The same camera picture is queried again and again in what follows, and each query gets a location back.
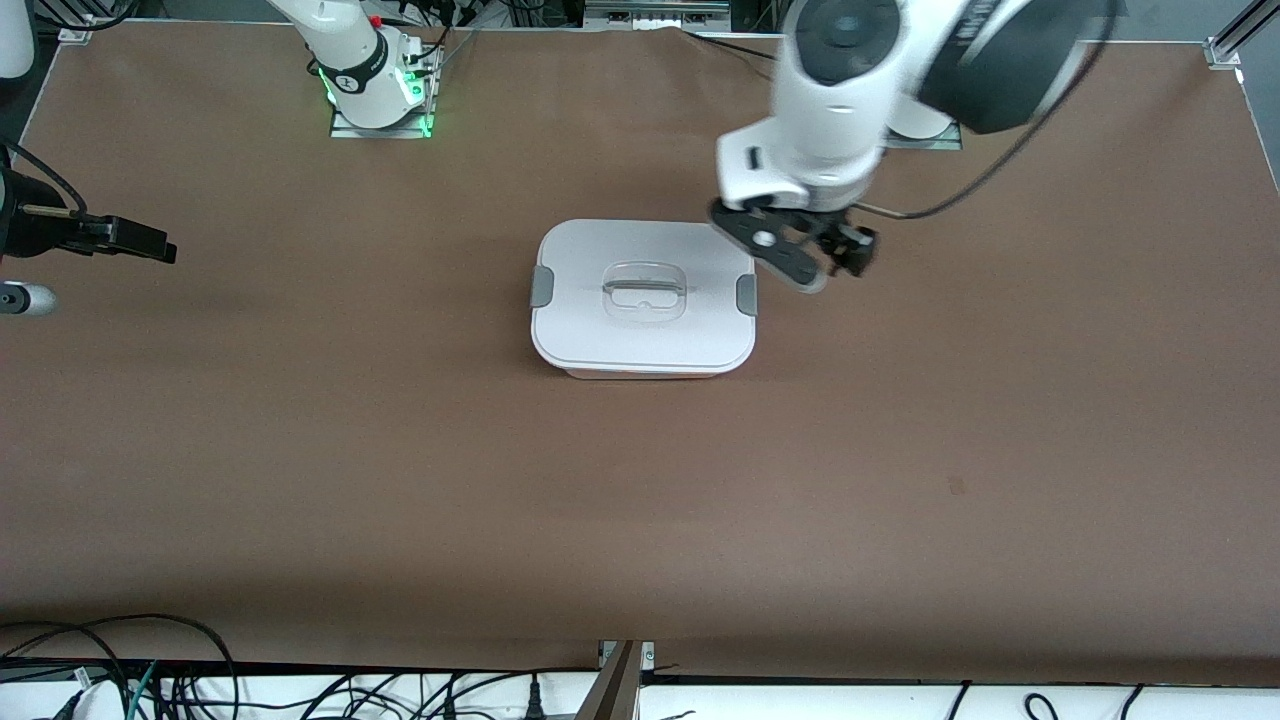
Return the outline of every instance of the metal bracket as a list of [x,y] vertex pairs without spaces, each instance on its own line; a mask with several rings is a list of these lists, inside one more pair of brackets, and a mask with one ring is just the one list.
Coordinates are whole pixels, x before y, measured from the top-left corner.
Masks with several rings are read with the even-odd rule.
[[605,655],[605,643],[600,643],[602,657],[608,657],[600,674],[591,683],[591,689],[582,701],[582,707],[573,720],[635,720],[636,698],[640,696],[640,667],[644,651],[640,641],[616,641]]
[[1221,32],[1204,41],[1208,67],[1215,70],[1238,68],[1240,47],[1257,37],[1276,15],[1280,15],[1280,0],[1252,0]]
[[[618,647],[618,641],[600,641],[600,648],[598,653],[598,667],[604,667],[604,664],[613,655],[614,648]],[[640,669],[653,670],[654,667],[654,650],[653,643],[643,642],[640,643]]]
[[1219,55],[1217,38],[1211,37],[1204,41],[1204,60],[1211,70],[1234,70],[1240,67],[1240,54],[1231,53],[1225,58]]
[[[91,26],[99,20],[109,20],[111,18],[95,18],[90,14],[83,14],[79,17],[86,26]],[[88,45],[88,38],[93,33],[87,29],[67,29],[61,28],[58,31],[58,42],[61,45]]]

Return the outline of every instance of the brown table surface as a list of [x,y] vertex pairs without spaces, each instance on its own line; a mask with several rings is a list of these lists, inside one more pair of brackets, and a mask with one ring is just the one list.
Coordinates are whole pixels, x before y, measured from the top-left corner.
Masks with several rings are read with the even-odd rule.
[[[767,64],[486,32],[413,142],[329,140],[306,60],[243,24],[61,51],[29,147],[180,252],[4,265],[63,302],[0,324],[5,618],[183,612],[264,661],[1280,673],[1280,201],[1198,47],[1111,49],[989,187],[877,223],[864,279],[765,278],[746,365],[673,383],[539,360],[538,242],[701,219]],[[891,151],[870,199],[1009,141]],[[178,635],[111,637],[209,653]]]

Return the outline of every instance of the metal base plate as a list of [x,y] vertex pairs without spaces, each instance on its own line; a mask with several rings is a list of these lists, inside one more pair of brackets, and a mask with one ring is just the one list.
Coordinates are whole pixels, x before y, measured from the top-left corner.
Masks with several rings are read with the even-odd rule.
[[[604,664],[608,662],[609,656],[613,655],[613,648],[616,647],[618,647],[618,641],[600,641],[600,651],[596,659],[599,667],[604,667]],[[640,643],[640,657],[641,657],[640,669],[653,670],[654,667],[653,661],[655,657],[653,643],[649,642]]]

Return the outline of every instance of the cable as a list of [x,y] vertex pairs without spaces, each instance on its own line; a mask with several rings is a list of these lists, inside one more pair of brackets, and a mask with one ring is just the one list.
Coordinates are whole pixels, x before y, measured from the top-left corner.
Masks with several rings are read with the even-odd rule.
[[969,692],[969,680],[960,683],[960,693],[956,698],[951,701],[951,710],[947,712],[947,720],[956,720],[956,714],[960,712],[960,701],[964,700],[964,694]]
[[54,714],[52,720],[73,720],[76,717],[76,707],[79,705],[82,697],[84,697],[84,691],[77,691],[76,694],[67,698],[67,702]]
[[49,23],[49,24],[51,24],[54,27],[63,28],[63,29],[70,29],[70,31],[76,31],[76,32],[97,32],[100,29],[113,28],[113,27],[123,23],[124,20],[129,19],[133,15],[133,13],[137,12],[138,5],[141,5],[141,4],[142,4],[142,0],[131,0],[129,4],[124,8],[124,10],[119,15],[116,15],[116,17],[106,20],[106,22],[95,23],[95,24],[91,24],[91,26],[77,26],[77,24],[72,24],[72,23],[64,23],[63,20],[58,20],[58,19],[54,19],[54,18],[46,18],[45,15],[41,15],[40,13],[36,13],[36,19],[38,19],[42,23]]
[[1119,13],[1120,13],[1120,0],[1111,0],[1111,12],[1107,13],[1107,22],[1106,27],[1103,27],[1102,29],[1102,37],[1089,51],[1088,58],[1085,58],[1084,63],[1080,65],[1080,69],[1075,73],[1075,77],[1071,78],[1071,82],[1068,83],[1065,90],[1062,90],[1062,94],[1059,95],[1057,100],[1055,100],[1053,104],[1050,105],[1048,110],[1046,110],[1044,114],[1041,115],[1036,122],[1033,122],[1032,126],[1027,128],[1027,132],[1024,132],[1021,137],[1014,141],[1014,143],[1010,145],[1009,149],[1005,150],[1005,152],[1000,158],[997,158],[995,163],[992,163],[986,170],[983,170],[977,178],[974,178],[973,182],[960,188],[959,192],[956,192],[951,197],[947,197],[942,202],[925,208],[924,210],[916,210],[914,213],[886,210],[884,208],[877,208],[876,205],[868,205],[865,202],[854,202],[852,206],[859,210],[870,213],[873,215],[879,215],[882,218],[890,218],[893,220],[919,220],[922,218],[929,218],[945,210],[950,210],[951,208],[959,205],[961,201],[966,200],[974,192],[978,192],[978,190],[980,190],[984,184],[987,184],[987,182],[991,181],[991,178],[995,177],[996,173],[1004,169],[1004,167],[1007,165],[1010,160],[1012,160],[1019,152],[1023,151],[1024,147],[1027,147],[1027,145],[1039,133],[1039,131],[1044,128],[1048,120],[1057,114],[1059,109],[1061,109],[1062,105],[1065,105],[1066,101],[1070,100],[1071,95],[1075,94],[1075,90],[1080,87],[1080,83],[1084,82],[1084,78],[1087,78],[1089,73],[1093,70],[1093,67],[1098,64],[1098,59],[1102,58],[1102,53],[1103,50],[1106,50],[1107,44],[1111,42],[1111,37],[1115,33],[1116,28],[1116,17],[1119,15]]
[[[524,678],[525,675],[535,675],[535,674],[545,674],[545,673],[575,673],[577,670],[581,670],[581,667],[539,667],[536,670],[518,670],[518,671],[515,671],[515,673],[503,673],[502,675],[495,675],[495,676],[489,678],[486,680],[480,680],[479,683],[476,683],[474,685],[467,685],[467,687],[462,688],[461,691],[453,693],[453,700],[458,700],[460,697],[462,697],[465,694],[468,694],[468,693],[472,693],[475,691],[479,691],[483,687],[492,685],[494,683],[500,683],[503,680],[509,680],[512,678]],[[439,691],[435,692],[435,694],[433,694],[430,698],[428,698],[426,702],[431,702],[433,700],[435,700],[443,692],[444,692],[444,688],[440,688]],[[426,715],[424,717],[424,720],[433,720],[434,717],[438,717],[443,711],[444,711],[443,706],[442,707],[436,707],[429,715]],[[410,720],[415,720],[416,717],[417,717],[417,714],[415,714],[413,717],[411,717]]]
[[425,59],[425,58],[426,58],[428,55],[430,55],[431,53],[435,53],[436,50],[439,50],[439,49],[440,49],[440,46],[443,46],[443,45],[444,45],[444,40],[445,40],[447,37],[449,37],[449,29],[452,29],[452,27],[451,27],[451,26],[444,26],[444,31],[442,31],[442,32],[440,32],[440,37],[438,37],[438,38],[435,40],[435,42],[433,42],[433,44],[431,44],[431,45],[430,45],[430,46],[429,46],[429,47],[428,47],[426,50],[424,50],[424,51],[419,53],[417,55],[410,55],[410,58],[408,58],[408,61],[410,61],[411,64],[412,64],[412,63],[417,63],[419,60],[422,60],[422,59]]
[[1129,720],[1129,708],[1133,706],[1133,701],[1138,700],[1138,693],[1140,693],[1144,687],[1146,685],[1142,683],[1138,683],[1133,687],[1133,692],[1129,693],[1129,697],[1124,698],[1124,705],[1120,706],[1120,720]]
[[516,3],[512,3],[512,0],[498,0],[498,3],[502,4],[502,5],[506,5],[507,8],[509,8],[512,10],[541,10],[543,8],[547,6],[547,0],[541,0],[536,5],[529,5],[529,6],[517,5]]
[[[196,679],[197,678],[189,679],[187,682],[187,685],[186,685],[187,689],[191,691],[191,698],[189,700],[187,700],[186,693],[183,693],[182,698],[174,698],[169,703],[170,705],[182,706],[182,707],[198,707],[201,710],[207,708],[207,707],[232,707],[232,706],[237,705],[234,702],[225,701],[225,700],[205,700],[205,698],[200,697],[200,693],[196,689]],[[413,708],[410,707],[408,705],[406,705],[404,701],[397,700],[397,698],[390,697],[388,694],[383,694],[383,693],[378,693],[378,692],[374,692],[374,691],[369,691],[369,689],[365,689],[365,688],[338,688],[338,689],[335,689],[335,691],[333,691],[333,692],[330,692],[328,694],[325,694],[321,700],[326,700],[329,697],[333,697],[333,696],[340,694],[340,693],[346,693],[346,692],[360,694],[362,697],[362,700],[358,701],[358,702],[366,702],[367,701],[367,702],[370,702],[372,705],[376,705],[379,707],[383,707],[384,710],[388,710],[390,712],[397,712],[396,707],[399,707],[401,710],[404,710],[404,711],[408,711],[408,712],[413,712]],[[296,702],[288,702],[288,703],[284,703],[284,705],[269,705],[269,703],[265,703],[265,702],[241,702],[238,705],[239,705],[239,707],[250,707],[250,708],[253,708],[253,710],[293,710],[294,707],[303,707],[306,705],[310,705],[314,701],[315,701],[315,698],[307,698],[307,700],[300,700],[300,701],[296,701]],[[353,714],[353,711],[352,711],[352,708],[349,706],[347,707],[347,710],[344,712],[347,715],[352,715]]]
[[18,623],[5,623],[5,624],[0,624],[0,630],[5,630],[5,629],[10,629],[10,628],[19,628],[19,626],[50,626],[50,625],[52,625],[55,628],[59,628],[59,629],[50,630],[47,633],[44,633],[41,635],[37,635],[37,637],[32,638],[32,639],[29,639],[29,641],[19,644],[19,646],[17,646],[17,647],[9,650],[4,655],[0,655],[0,659],[9,657],[10,655],[14,655],[14,653],[20,652],[23,650],[33,648],[33,647],[38,646],[40,643],[44,643],[45,641],[49,641],[50,638],[55,638],[55,637],[58,637],[60,634],[70,633],[70,632],[79,632],[82,634],[90,637],[90,639],[93,639],[93,642],[97,643],[99,647],[101,647],[102,651],[108,653],[108,657],[111,660],[113,666],[119,670],[120,679],[118,682],[120,683],[120,698],[122,698],[123,702],[127,703],[127,700],[125,700],[125,697],[127,697],[127,688],[125,688],[127,680],[125,680],[125,676],[124,676],[124,670],[120,669],[119,659],[115,656],[114,652],[111,652],[110,646],[108,646],[105,642],[102,642],[102,638],[100,638],[99,635],[96,635],[95,633],[92,633],[91,630],[88,630],[88,628],[96,628],[99,625],[106,625],[106,624],[111,624],[111,623],[129,623],[129,621],[136,621],[136,620],[165,620],[168,623],[175,623],[175,624],[179,624],[179,625],[186,625],[188,628],[193,628],[193,629],[198,630],[202,635],[205,635],[206,638],[209,638],[209,641],[212,642],[214,646],[218,647],[218,652],[219,652],[219,655],[223,656],[223,661],[227,662],[227,670],[230,674],[232,700],[236,703],[236,705],[232,706],[232,720],[237,720],[239,717],[239,708],[236,707],[236,706],[239,705],[239,679],[238,679],[238,675],[236,674],[236,661],[232,659],[230,651],[227,648],[227,643],[223,642],[221,635],[219,635],[216,632],[214,632],[214,629],[210,628],[209,625],[205,625],[204,623],[201,623],[198,620],[192,620],[189,618],[183,618],[180,615],[169,615],[166,612],[138,612],[138,614],[133,614],[133,615],[114,615],[111,618],[101,618],[99,620],[90,620],[88,623],[81,623],[78,625],[73,624],[73,623],[56,623],[56,621],[49,621],[49,620],[27,620],[27,621],[18,621]]
[[410,706],[407,706],[407,705],[404,705],[404,703],[402,703],[402,702],[399,702],[399,701],[397,701],[397,700],[393,700],[393,698],[389,698],[387,696],[379,694],[379,692],[378,692],[378,691],[385,688],[387,685],[392,684],[393,682],[398,680],[399,678],[403,678],[403,674],[388,675],[385,680],[383,680],[381,683],[378,683],[376,685],[374,685],[374,689],[371,689],[371,691],[366,691],[364,688],[348,688],[349,692],[353,692],[353,693],[355,692],[361,692],[361,693],[364,693],[365,697],[362,697],[357,702],[349,703],[347,706],[347,710],[344,712],[347,715],[355,715],[356,711],[360,710],[360,706],[365,705],[366,702],[370,702],[370,700],[372,700],[372,698],[378,698],[378,701],[375,701],[374,705],[379,705],[380,703],[380,707],[390,710],[392,712],[396,714],[397,717],[401,717],[401,720],[403,720],[404,716],[401,715],[398,710],[394,710],[394,708],[389,707],[388,706],[388,701],[389,702],[394,702],[396,705],[399,705],[401,707],[403,707],[404,710],[407,710],[410,712],[413,712],[413,708],[410,707]]
[[142,691],[146,689],[147,682],[151,680],[151,674],[156,671],[156,665],[159,660],[154,660],[147,667],[147,671],[142,674],[142,680],[138,683],[138,689],[134,691],[133,698],[129,700],[129,710],[124,714],[124,720],[133,720],[138,714],[138,702],[142,701]]
[[704,37],[701,35],[696,35],[696,33],[692,33],[692,32],[686,32],[685,35],[687,35],[690,37],[696,37],[698,40],[701,40],[703,42],[709,42],[712,45],[718,45],[721,47],[727,47],[728,50],[735,50],[737,53],[745,53],[748,55],[755,55],[756,58],[764,58],[765,60],[774,60],[774,61],[777,61],[777,56],[769,55],[768,53],[760,53],[759,50],[751,50],[750,47],[742,47],[741,45],[733,45],[732,42],[724,42],[722,40],[716,40],[714,37]]
[[156,711],[156,719],[164,720],[168,715],[172,720],[182,720],[178,717],[178,706],[169,703],[164,697],[164,683],[160,680],[160,675],[152,675],[151,683],[151,708]]
[[356,676],[355,673],[348,673],[348,674],[338,678],[333,683],[329,683],[328,688],[325,688],[324,691],[321,691],[319,696],[316,696],[311,702],[307,703],[307,708],[302,711],[302,716],[298,717],[298,720],[308,720],[311,717],[311,714],[315,712],[321,705],[324,705],[324,701],[325,701],[326,697],[334,694],[334,692],[338,688],[340,688],[343,683],[349,682],[355,676]]
[[[209,720],[219,720],[212,712],[209,711],[209,707],[215,707],[215,706],[223,706],[223,707],[225,707],[225,706],[229,706],[232,703],[230,702],[221,702],[221,701],[212,701],[212,702],[210,702],[210,701],[206,701],[206,700],[201,698],[200,697],[200,691],[196,689],[196,682],[197,680],[200,680],[200,678],[192,676],[191,680],[189,680],[189,685],[188,685],[189,689],[191,689],[191,700],[195,701],[192,703],[192,702],[187,702],[187,693],[186,693],[186,691],[183,691],[182,678],[175,678],[174,682],[173,682],[173,692],[174,692],[173,705],[180,706],[183,710],[186,710],[188,720],[195,720],[195,714],[191,711],[192,706],[198,707],[200,711],[205,714],[205,717],[209,717]],[[297,705],[301,706],[301,705],[306,705],[307,702],[310,702],[310,701],[302,701],[301,703],[297,703]],[[253,707],[252,703],[247,703],[247,702],[239,703],[239,706],[241,707]],[[264,710],[275,710],[275,708],[271,707],[271,708],[264,708]]]
[[[440,697],[442,694],[444,694],[445,698],[447,698],[445,700],[445,705],[448,705],[449,702],[452,702],[452,700],[453,700],[453,684],[458,680],[458,678],[460,676],[457,674],[449,675],[449,682],[445,683],[444,685],[442,685],[440,689],[438,689],[434,693],[431,693],[431,697],[424,700],[422,705],[417,708],[416,712],[413,712],[413,715],[410,715],[408,720],[417,720],[419,717],[422,717],[422,714],[426,712],[428,706],[431,705],[433,702],[435,702],[435,698]],[[419,676],[419,692],[421,692],[421,688],[422,688],[422,678],[420,675]]]
[[1039,693],[1030,693],[1023,698],[1023,710],[1027,711],[1027,717],[1029,720],[1044,720],[1034,710],[1032,710],[1032,703],[1036,702],[1037,700],[1043,702],[1044,707],[1048,708],[1050,719],[1057,720],[1057,710],[1053,708],[1053,703],[1050,702],[1047,697]]
[[547,711],[543,710],[543,685],[538,682],[538,673],[529,679],[529,706],[525,708],[525,720],[547,720]]
[[58,630],[37,635],[36,638],[28,639],[27,642],[19,643],[6,650],[4,653],[0,653],[0,660],[12,657],[13,655],[22,652],[23,650],[36,647],[40,643],[45,642],[46,639],[58,637],[60,634],[81,633],[82,635],[92,641],[93,644],[96,644],[102,651],[104,655],[106,655],[108,662],[110,664],[110,667],[108,669],[108,676],[115,684],[116,691],[119,691],[120,710],[128,711],[129,706],[128,676],[125,675],[124,667],[120,665],[120,659],[115,655],[115,651],[113,651],[111,646],[106,644],[106,641],[104,641],[97,633],[90,630],[83,625],[77,625],[73,623],[58,623],[54,620],[19,620],[15,623],[4,623],[0,624],[0,632],[12,630],[17,628],[49,628],[49,626],[58,628]]
[[58,187],[63,188],[63,192],[65,192],[67,196],[72,199],[72,202],[76,204],[76,210],[79,214],[82,215],[88,214],[88,205],[84,202],[84,199],[81,196],[81,193],[77,192],[76,188],[72,187],[72,183],[67,182],[67,179],[63,178],[63,176],[58,174],[52,168],[46,165],[44,160],[32,155],[29,150],[18,145],[18,141],[12,140],[9,136],[0,135],[0,145],[4,145],[9,150],[12,150],[14,155],[35,165],[37,170],[44,173],[49,179],[54,181],[54,183]]

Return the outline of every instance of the gray latch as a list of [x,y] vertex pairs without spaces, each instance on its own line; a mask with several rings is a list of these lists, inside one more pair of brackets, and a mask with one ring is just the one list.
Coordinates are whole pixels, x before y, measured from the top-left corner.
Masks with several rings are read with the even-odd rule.
[[746,274],[737,278],[737,311],[744,315],[755,316],[755,275]]
[[529,306],[547,307],[550,305],[554,287],[556,273],[547,265],[534,265],[534,286],[529,291]]

